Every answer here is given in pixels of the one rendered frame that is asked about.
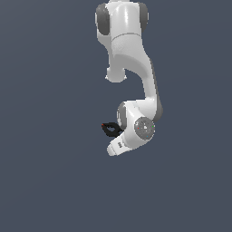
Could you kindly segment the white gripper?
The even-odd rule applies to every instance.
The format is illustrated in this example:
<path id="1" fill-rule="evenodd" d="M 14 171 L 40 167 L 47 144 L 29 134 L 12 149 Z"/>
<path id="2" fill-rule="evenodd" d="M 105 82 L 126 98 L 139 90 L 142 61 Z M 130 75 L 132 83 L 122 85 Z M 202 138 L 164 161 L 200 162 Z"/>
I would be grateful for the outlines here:
<path id="1" fill-rule="evenodd" d="M 119 156 L 124 152 L 131 151 L 131 148 L 124 144 L 122 136 L 118 136 L 110 142 L 107 151 L 110 156 Z"/>

